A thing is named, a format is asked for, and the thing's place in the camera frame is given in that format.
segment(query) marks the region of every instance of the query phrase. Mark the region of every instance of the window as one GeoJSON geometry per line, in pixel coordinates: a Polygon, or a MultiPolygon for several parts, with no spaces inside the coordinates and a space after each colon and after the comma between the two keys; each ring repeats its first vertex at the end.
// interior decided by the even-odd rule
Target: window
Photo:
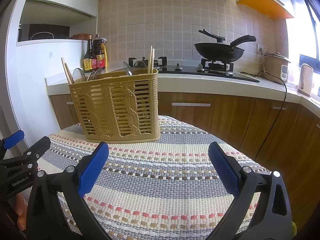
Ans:
{"type": "Polygon", "coordinates": [[[312,93],[320,96],[320,22],[306,0],[291,0],[295,18],[287,19],[289,65],[288,80],[298,85],[300,69],[307,63],[314,70],[312,93]]]}

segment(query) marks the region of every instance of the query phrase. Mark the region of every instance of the power cord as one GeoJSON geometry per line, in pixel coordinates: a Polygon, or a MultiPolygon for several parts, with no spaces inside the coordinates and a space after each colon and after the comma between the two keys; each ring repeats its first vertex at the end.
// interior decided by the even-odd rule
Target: power cord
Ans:
{"type": "MultiPolygon", "coordinates": [[[[252,76],[252,77],[256,77],[256,76],[258,76],[261,72],[263,72],[263,71],[259,71],[258,74],[256,74],[256,75],[249,74],[249,73],[246,73],[246,72],[240,72],[240,73],[241,73],[241,74],[247,74],[247,75],[250,75],[250,76],[252,76]]],[[[277,78],[277,79],[281,80],[281,82],[283,83],[283,85],[284,85],[284,87],[285,87],[285,94],[284,94],[284,99],[283,99],[283,101],[282,101],[282,105],[281,105],[281,107],[280,107],[280,110],[279,110],[279,112],[278,112],[278,114],[277,114],[277,116],[276,116],[273,124],[271,125],[271,127],[270,127],[270,129],[269,129],[269,131],[268,131],[267,136],[264,138],[263,143],[261,144],[261,146],[260,146],[257,154],[255,155],[255,157],[254,157],[254,159],[253,159],[254,161],[256,160],[256,157],[258,156],[260,150],[262,149],[264,143],[266,142],[266,140],[267,140],[267,138],[268,138],[268,136],[269,136],[269,134],[270,134],[273,126],[275,125],[276,121],[278,120],[278,117],[279,117],[279,115],[280,115],[280,113],[281,113],[281,111],[282,111],[282,108],[283,108],[283,106],[284,106],[285,99],[287,98],[287,92],[288,92],[288,91],[287,91],[287,86],[285,85],[284,81],[283,81],[281,78],[278,78],[278,77],[276,77],[276,76],[274,76],[274,75],[271,75],[270,73],[268,73],[268,72],[266,72],[266,71],[265,71],[265,73],[268,74],[268,75],[270,75],[270,76],[272,76],[272,77],[274,77],[274,78],[277,78]]]]}

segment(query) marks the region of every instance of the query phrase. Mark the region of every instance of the striped tablecloth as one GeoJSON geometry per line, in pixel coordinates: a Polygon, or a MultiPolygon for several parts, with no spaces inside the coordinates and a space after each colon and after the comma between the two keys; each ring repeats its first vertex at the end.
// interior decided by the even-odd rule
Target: striped tablecloth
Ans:
{"type": "MultiPolygon", "coordinates": [[[[205,239],[233,200],[209,160],[213,141],[241,166],[268,173],[199,128],[167,116],[159,116],[159,123],[161,137],[156,142],[109,144],[109,158],[84,197],[113,239],[205,239]]],[[[51,148],[38,160],[47,173],[77,165],[97,146],[85,140],[80,125],[49,137],[51,148]]],[[[256,193],[239,231],[249,224],[258,198],[256,193]]],[[[80,233],[62,194],[59,199],[71,229],[80,233]]]]}

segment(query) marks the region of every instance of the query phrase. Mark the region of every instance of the ceiling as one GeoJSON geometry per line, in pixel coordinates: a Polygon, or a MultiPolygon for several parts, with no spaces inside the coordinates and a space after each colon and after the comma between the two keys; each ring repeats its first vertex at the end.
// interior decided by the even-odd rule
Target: ceiling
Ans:
{"type": "Polygon", "coordinates": [[[59,5],[38,0],[26,0],[20,23],[72,26],[90,18],[89,15],[59,5]]]}

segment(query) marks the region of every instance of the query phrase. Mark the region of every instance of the tiled wall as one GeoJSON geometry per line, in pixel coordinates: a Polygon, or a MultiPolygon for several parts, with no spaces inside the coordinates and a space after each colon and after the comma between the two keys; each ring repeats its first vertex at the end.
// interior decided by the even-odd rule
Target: tiled wall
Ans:
{"type": "Polygon", "coordinates": [[[289,57],[288,31],[285,20],[276,21],[276,49],[281,55],[289,57]]]}
{"type": "MultiPolygon", "coordinates": [[[[277,50],[276,22],[235,0],[100,0],[98,30],[108,39],[110,61],[148,57],[151,45],[156,58],[199,61],[194,44],[216,41],[200,29],[226,37],[227,44],[254,35],[270,52],[277,50]]],[[[240,45],[245,53],[235,62],[236,69],[261,69],[256,44],[240,45]]]]}

